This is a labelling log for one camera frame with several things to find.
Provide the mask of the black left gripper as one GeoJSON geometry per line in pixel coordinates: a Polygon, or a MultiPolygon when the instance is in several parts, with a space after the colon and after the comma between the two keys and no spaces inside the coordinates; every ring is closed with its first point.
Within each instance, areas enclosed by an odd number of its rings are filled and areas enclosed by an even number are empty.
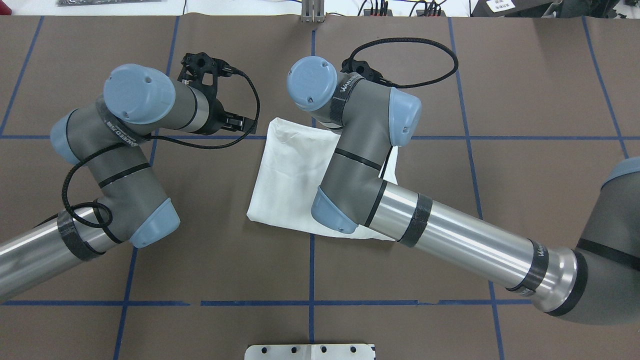
{"type": "Polygon", "coordinates": [[[209,104],[209,114],[202,126],[202,135],[213,135],[221,128],[227,132],[255,134],[258,130],[258,124],[252,118],[226,112],[222,103],[215,98],[209,104]]]}

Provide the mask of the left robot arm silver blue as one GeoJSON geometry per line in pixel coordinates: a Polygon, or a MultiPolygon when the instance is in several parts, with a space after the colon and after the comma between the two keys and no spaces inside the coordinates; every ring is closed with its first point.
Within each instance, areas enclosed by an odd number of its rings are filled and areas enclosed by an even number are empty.
{"type": "Polygon", "coordinates": [[[1,301],[32,289],[118,244],[144,248],[171,234],[180,218],[141,150],[162,128],[197,135],[217,130],[253,133],[258,120],[226,112],[217,86],[204,75],[249,76],[226,62],[186,63],[178,80],[141,64],[122,64],[90,105],[69,112],[50,142],[71,170],[61,189],[63,209],[1,246],[1,301]]]}

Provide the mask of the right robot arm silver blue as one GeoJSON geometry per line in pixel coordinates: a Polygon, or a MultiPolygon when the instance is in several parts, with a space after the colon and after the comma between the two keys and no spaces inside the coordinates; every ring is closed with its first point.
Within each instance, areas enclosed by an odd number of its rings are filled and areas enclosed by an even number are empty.
{"type": "Polygon", "coordinates": [[[317,55],[291,67],[286,89],[339,140],[311,205],[323,226],[359,226],[482,276],[543,313],[588,325],[639,320],[639,158],[621,161],[602,184],[573,249],[550,249],[384,180],[392,147],[406,146],[421,101],[395,87],[340,73],[317,55]]]}

